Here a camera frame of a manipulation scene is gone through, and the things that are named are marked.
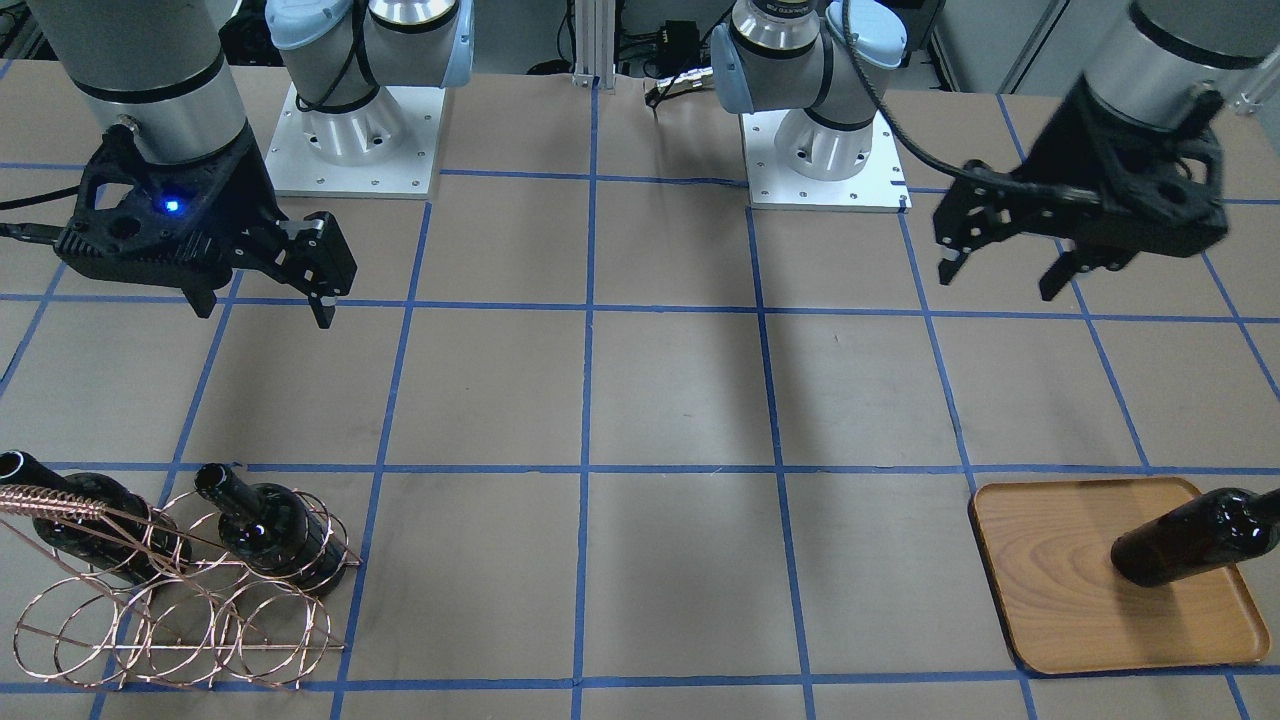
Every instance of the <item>table top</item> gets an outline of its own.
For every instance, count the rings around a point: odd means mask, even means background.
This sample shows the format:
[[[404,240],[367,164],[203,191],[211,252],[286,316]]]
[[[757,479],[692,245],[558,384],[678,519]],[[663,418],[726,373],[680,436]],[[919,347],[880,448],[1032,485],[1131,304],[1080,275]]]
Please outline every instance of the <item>table top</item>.
[[[266,147],[288,87],[234,70]],[[308,489],[367,559],[301,693],[32,682],[0,715],[433,719],[1280,717],[1280,664],[1046,679],[1011,660],[970,528],[983,484],[1280,484],[1280,158],[1224,115],[1231,236],[1053,302],[1020,237],[937,283],[945,178],[905,215],[753,211],[710,94],[479,76],[431,204],[333,211],[360,263],[329,331],[238,274],[173,291],[0,245],[0,445],[160,501],[201,462]],[[893,92],[950,161],[1009,169],[1056,100]],[[0,67],[0,199],[74,184],[99,128],[56,64]],[[61,201],[0,214],[61,223]],[[56,569],[0,536],[4,623]],[[1243,566],[1280,619],[1274,557]]]

